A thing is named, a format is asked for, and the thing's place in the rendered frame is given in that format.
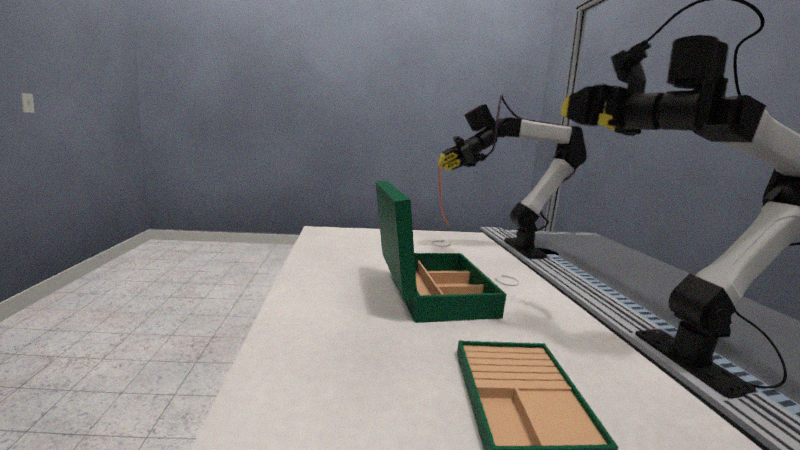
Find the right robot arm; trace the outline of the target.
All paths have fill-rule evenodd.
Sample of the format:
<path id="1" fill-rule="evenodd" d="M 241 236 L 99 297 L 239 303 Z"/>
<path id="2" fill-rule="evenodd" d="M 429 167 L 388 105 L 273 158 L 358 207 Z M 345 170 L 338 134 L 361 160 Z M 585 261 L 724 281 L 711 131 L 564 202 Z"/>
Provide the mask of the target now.
<path id="1" fill-rule="evenodd" d="M 474 108 L 464 115 L 472 131 L 477 132 L 486 127 L 475 134 L 481 142 L 483 150 L 492 146 L 494 144 L 496 121 L 488 106 L 486 104 L 480 105 L 480 107 Z M 516 238 L 504 239 L 504 242 L 528 259 L 547 258 L 547 254 L 535 247 L 534 240 L 537 232 L 535 222 L 539 218 L 538 215 L 543 206 L 562 181 L 586 161 L 587 151 L 582 128 L 578 126 L 555 126 L 509 117 L 498 120 L 495 143 L 497 143 L 498 138 L 505 136 L 563 143 L 557 144 L 554 160 L 545 175 L 530 194 L 521 203 L 518 202 L 510 213 L 511 221 L 516 226 L 520 226 L 520 230 L 519 228 L 517 229 Z M 466 162 L 472 162 L 473 165 L 479 161 L 486 160 L 483 153 L 474 152 L 470 142 L 461 147 L 461 152 Z M 514 243 L 515 240 L 516 243 Z"/>

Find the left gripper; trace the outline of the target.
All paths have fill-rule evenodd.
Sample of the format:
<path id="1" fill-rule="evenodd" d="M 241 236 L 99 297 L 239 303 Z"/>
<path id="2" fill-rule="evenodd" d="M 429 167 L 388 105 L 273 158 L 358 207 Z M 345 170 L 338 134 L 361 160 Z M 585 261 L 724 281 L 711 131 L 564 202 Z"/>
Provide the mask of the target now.
<path id="1" fill-rule="evenodd" d="M 656 110 L 659 100 L 666 93 L 635 93 L 629 96 L 627 91 L 628 88 L 623 86 L 606 83 L 587 86 L 566 98 L 562 114 L 580 124 L 601 124 L 627 136 L 641 134 L 642 129 L 662 129 L 656 118 Z"/>

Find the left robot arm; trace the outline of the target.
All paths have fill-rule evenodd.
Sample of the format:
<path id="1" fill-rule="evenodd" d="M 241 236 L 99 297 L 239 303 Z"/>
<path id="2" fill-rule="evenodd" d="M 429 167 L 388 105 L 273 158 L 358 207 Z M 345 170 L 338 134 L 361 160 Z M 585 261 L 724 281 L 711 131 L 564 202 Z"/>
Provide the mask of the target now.
<path id="1" fill-rule="evenodd" d="M 642 61 L 652 47 L 639 43 L 612 56 L 619 80 L 629 83 L 629 96 L 646 91 Z M 735 399 L 756 388 L 714 363 L 712 356 L 718 339 L 730 337 L 731 315 L 747 288 L 800 237 L 800 135 L 775 120 L 754 97 L 727 97 L 729 51 L 730 45 L 713 35 L 676 39 L 668 83 L 694 90 L 668 91 L 657 104 L 656 118 L 664 130 L 693 130 L 772 166 L 763 207 L 716 261 L 673 289 L 669 308 L 682 320 L 675 338 L 656 329 L 635 335 L 723 397 Z"/>

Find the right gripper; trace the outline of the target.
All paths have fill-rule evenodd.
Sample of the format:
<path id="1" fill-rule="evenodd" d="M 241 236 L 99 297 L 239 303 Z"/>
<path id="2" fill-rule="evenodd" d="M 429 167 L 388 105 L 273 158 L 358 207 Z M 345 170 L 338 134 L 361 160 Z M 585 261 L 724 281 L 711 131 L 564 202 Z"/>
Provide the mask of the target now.
<path id="1" fill-rule="evenodd" d="M 460 150 L 461 150 L 461 147 L 465 145 L 465 143 L 469 143 L 470 142 L 470 144 L 471 144 L 471 146 L 472 146 L 472 148 L 473 148 L 475 153 L 482 152 L 483 151 L 483 147 L 482 147 L 482 144 L 479 141 L 479 139 L 476 136 L 472 136 L 472 137 L 468 138 L 465 141 L 464 141 L 463 138 L 460 138 L 460 136 L 455 136 L 453 138 L 454 138 L 453 140 L 455 141 L 457 146 L 453 146 L 452 148 L 447 148 L 443 153 L 441 153 L 438 165 L 439 166 L 442 165 L 443 169 L 447 169 L 447 170 L 450 170 L 450 171 L 452 171 L 454 169 L 457 169 L 457 168 L 459 168 L 461 166 L 466 166 L 466 167 L 471 167 L 471 166 L 474 167 L 474 166 L 476 166 L 476 164 L 472 165 L 471 162 L 470 162 L 470 164 L 466 163 L 466 161 L 465 161 L 465 159 L 464 159 L 464 157 L 463 157 L 463 155 L 462 155 Z"/>

